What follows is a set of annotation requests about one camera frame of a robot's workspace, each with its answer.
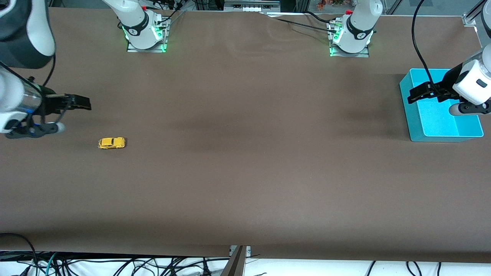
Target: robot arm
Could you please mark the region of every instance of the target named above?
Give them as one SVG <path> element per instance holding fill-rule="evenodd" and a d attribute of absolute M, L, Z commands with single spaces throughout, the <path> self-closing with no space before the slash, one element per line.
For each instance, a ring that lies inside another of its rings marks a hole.
<path fill-rule="evenodd" d="M 162 15 L 144 10 L 137 0 L 102 0 L 116 13 L 126 38 L 137 49 L 148 49 L 163 39 Z"/>
<path fill-rule="evenodd" d="M 0 61 L 9 67 L 39 69 L 55 54 L 45 1 L 11 0 L 0 11 Z"/>
<path fill-rule="evenodd" d="M 341 26 L 332 42 L 347 53 L 359 53 L 370 43 L 373 27 L 383 11 L 380 0 L 358 0 L 352 14 L 338 18 Z"/>
<path fill-rule="evenodd" d="M 486 30 L 491 23 L 491 0 L 482 10 L 482 19 Z M 449 112 L 454 116 L 489 114 L 491 112 L 491 43 L 473 54 L 463 63 L 449 70 L 441 82 L 430 82 L 410 90 L 408 103 L 428 98 L 437 98 L 439 102 L 459 100 Z"/>
<path fill-rule="evenodd" d="M 59 122 L 67 110 L 90 110 L 90 100 L 78 95 L 56 94 L 26 80 L 10 67 L 38 69 L 55 55 L 55 39 L 43 0 L 11 0 L 0 10 L 0 133 L 8 138 L 38 138 L 62 132 Z M 55 122 L 45 115 L 58 113 Z M 34 123 L 33 116 L 41 116 Z"/>

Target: blue bin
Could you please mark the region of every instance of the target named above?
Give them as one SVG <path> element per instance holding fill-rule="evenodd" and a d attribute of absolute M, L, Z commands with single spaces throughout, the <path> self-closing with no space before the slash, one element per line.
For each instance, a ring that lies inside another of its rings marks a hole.
<path fill-rule="evenodd" d="M 430 69 L 434 82 L 439 82 L 448 69 Z M 453 116 L 448 109 L 458 100 L 439 103 L 436 98 L 408 104 L 409 90 L 428 81 L 425 69 L 410 69 L 400 83 L 409 135 L 413 142 L 462 142 L 484 136 L 477 115 Z"/>

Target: cable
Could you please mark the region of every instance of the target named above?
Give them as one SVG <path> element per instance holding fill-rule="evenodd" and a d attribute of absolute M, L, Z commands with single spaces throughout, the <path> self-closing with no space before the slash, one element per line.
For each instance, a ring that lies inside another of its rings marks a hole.
<path fill-rule="evenodd" d="M 154 258 L 154 262 L 155 262 L 155 267 L 157 267 L 157 276 L 159 276 L 160 268 L 159 268 L 159 265 L 157 264 L 157 260 L 155 258 Z"/>
<path fill-rule="evenodd" d="M 56 253 L 53 253 L 53 255 L 51 255 L 51 258 L 50 260 L 48 261 L 48 264 L 46 265 L 46 273 L 45 273 L 45 276 L 48 276 L 50 274 L 50 266 L 51 266 L 51 263 L 53 262 L 53 259 L 55 258 L 56 256 Z"/>
<path fill-rule="evenodd" d="M 276 19 L 276 20 L 280 20 L 280 21 L 283 21 L 283 22 L 287 22 L 287 23 L 292 23 L 292 24 L 299 25 L 299 26 L 304 26 L 304 27 L 307 27 L 307 28 L 312 28 L 312 29 L 323 30 L 323 31 L 326 31 L 326 32 L 336 32 L 335 30 L 326 29 L 326 28 L 314 27 L 314 26 L 311 26 L 311 25 L 306 25 L 306 24 L 302 24 L 302 23 L 298 23 L 298 22 L 293 22 L 293 21 L 289 21 L 289 20 L 284 20 L 284 19 L 280 19 L 280 18 L 276 18 L 276 17 L 274 17 L 274 19 Z"/>
<path fill-rule="evenodd" d="M 373 266 L 375 265 L 375 262 L 376 262 L 376 261 L 373 261 L 373 262 L 370 264 L 370 267 L 368 268 L 368 271 L 367 271 L 366 276 L 370 276 L 370 273 L 372 272 L 372 268 L 373 268 Z"/>
<path fill-rule="evenodd" d="M 162 20 L 162 21 L 158 21 L 158 22 L 157 22 L 157 24 L 160 24 L 160 23 L 163 23 L 163 22 L 165 22 L 165 21 L 169 20 L 169 19 L 170 19 L 170 18 L 171 18 L 171 17 L 174 15 L 174 13 L 176 13 L 178 10 L 179 10 L 179 9 L 175 9 L 175 10 L 174 10 L 174 11 L 173 11 L 173 12 L 172 12 L 172 13 L 171 13 L 171 14 L 170 14 L 170 15 L 169 15 L 167 18 L 165 18 L 165 19 L 164 19 L 164 20 Z"/>
<path fill-rule="evenodd" d="M 411 262 L 411 263 L 413 263 L 416 266 L 416 268 L 418 269 L 419 276 L 422 276 L 421 270 L 419 269 L 418 264 L 416 262 Z M 409 262 L 406 262 L 406 268 L 408 269 L 409 273 L 411 273 L 412 276 L 416 276 L 416 274 L 414 274 L 412 272 L 411 268 L 409 268 Z"/>
<path fill-rule="evenodd" d="M 123 270 L 125 269 L 125 267 L 127 267 L 129 264 L 131 264 L 132 262 L 134 262 L 136 260 L 136 258 L 133 258 L 133 259 L 130 259 L 128 260 L 126 263 L 124 263 L 121 267 L 119 267 L 118 270 L 116 270 L 116 272 L 113 274 L 113 276 L 118 276 L 121 274 L 121 272 L 123 272 Z"/>
<path fill-rule="evenodd" d="M 48 82 L 50 81 L 51 75 L 53 75 L 53 71 L 55 70 L 55 65 L 56 65 L 56 54 L 53 55 L 53 62 L 51 64 L 51 71 L 48 74 L 48 77 L 46 78 L 46 80 L 44 81 L 43 86 L 46 86 L 48 84 Z"/>
<path fill-rule="evenodd" d="M 185 260 L 185 258 L 177 258 L 177 259 L 175 259 L 175 260 L 174 260 L 174 258 L 172 258 L 172 260 L 171 260 L 171 262 L 170 262 L 169 266 L 167 266 L 167 267 L 165 268 L 164 272 L 162 272 L 162 273 L 160 274 L 160 276 L 165 276 L 165 275 L 167 275 L 167 272 L 168 272 L 168 271 L 169 271 L 170 273 L 175 273 L 174 269 L 176 268 L 176 266 L 177 266 L 177 265 L 178 265 L 180 262 L 182 262 L 182 261 L 184 261 L 184 260 Z"/>
<path fill-rule="evenodd" d="M 211 260 L 206 260 L 207 262 L 214 262 L 214 261 L 228 261 L 230 258 L 218 258 L 218 259 L 211 259 Z M 200 263 L 203 263 L 203 261 L 199 261 L 199 262 L 194 262 L 192 264 L 189 264 L 189 265 L 185 265 L 185 266 L 182 266 L 182 267 L 176 267 L 178 268 L 178 270 L 175 271 L 175 273 L 173 274 L 170 274 L 170 276 L 175 276 L 179 271 L 183 270 L 183 269 L 186 269 L 186 268 L 190 268 L 190 267 L 195 267 L 197 266 L 197 264 L 200 264 Z"/>
<path fill-rule="evenodd" d="M 136 273 L 136 272 L 137 272 L 137 271 L 138 271 L 140 268 L 146 268 L 146 267 L 145 267 L 145 265 L 146 265 L 148 262 L 150 262 L 151 260 L 153 260 L 153 258 L 152 258 L 152 259 L 148 259 L 148 261 L 143 262 L 141 265 L 138 265 L 138 268 L 136 268 L 136 266 L 135 266 L 135 262 L 133 262 L 133 265 L 134 265 L 134 267 L 135 267 L 135 268 L 133 269 L 133 272 L 131 273 L 131 276 L 134 276 L 134 275 L 135 275 L 135 273 Z"/>
<path fill-rule="evenodd" d="M 421 8 L 421 5 L 423 4 L 425 0 L 421 0 L 416 7 L 416 10 L 414 11 L 414 16 L 412 17 L 412 25 L 411 25 L 411 36 L 412 36 L 412 45 L 414 46 L 414 50 L 416 51 L 416 54 L 418 54 L 419 59 L 421 60 L 421 63 L 423 64 L 423 67 L 425 68 L 426 74 L 428 75 L 428 78 L 430 79 L 430 85 L 432 89 L 435 91 L 435 93 L 439 93 L 439 91 L 435 87 L 435 83 L 433 82 L 433 78 L 430 74 L 430 70 L 428 69 L 428 66 L 426 65 L 425 60 L 423 59 L 423 56 L 419 52 L 418 45 L 416 44 L 416 37 L 414 35 L 414 25 L 416 24 L 416 16 L 418 15 L 419 8 Z"/>
<path fill-rule="evenodd" d="M 303 13 L 310 14 L 310 15 L 311 15 L 311 16 L 313 16 L 315 19 L 319 20 L 320 22 L 324 22 L 324 23 L 329 23 L 329 21 L 331 21 L 331 20 L 332 20 L 332 19 L 331 19 L 331 20 L 324 20 L 324 19 L 322 19 L 322 18 L 318 17 L 318 16 L 317 16 L 315 13 L 313 13 L 313 12 L 311 12 L 311 11 L 308 11 L 308 10 L 304 11 Z"/>
<path fill-rule="evenodd" d="M 0 64 L 1 64 L 1 66 L 3 68 L 7 67 L 3 62 L 0 62 Z M 24 241 L 26 241 L 27 244 L 29 244 L 29 247 L 32 250 L 32 254 L 33 254 L 33 257 L 32 258 L 34 259 L 34 264 L 37 266 L 38 262 L 37 262 L 36 250 L 34 249 L 34 246 L 32 245 L 32 243 L 26 237 L 24 237 L 21 234 L 17 234 L 17 233 L 0 233 L 0 238 L 1 237 L 6 237 L 6 236 L 18 237 L 18 238 L 21 238 Z"/>
<path fill-rule="evenodd" d="M 206 258 L 203 257 L 203 276 L 210 276 L 212 273 L 208 268 L 208 263 L 206 262 Z"/>

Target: toy car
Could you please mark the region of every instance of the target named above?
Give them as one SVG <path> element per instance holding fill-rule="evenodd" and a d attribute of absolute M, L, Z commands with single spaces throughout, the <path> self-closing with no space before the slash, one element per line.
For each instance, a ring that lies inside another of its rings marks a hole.
<path fill-rule="evenodd" d="M 112 149 L 112 148 L 124 148 L 126 146 L 126 140 L 123 137 L 116 138 L 102 138 L 99 140 L 100 149 Z"/>

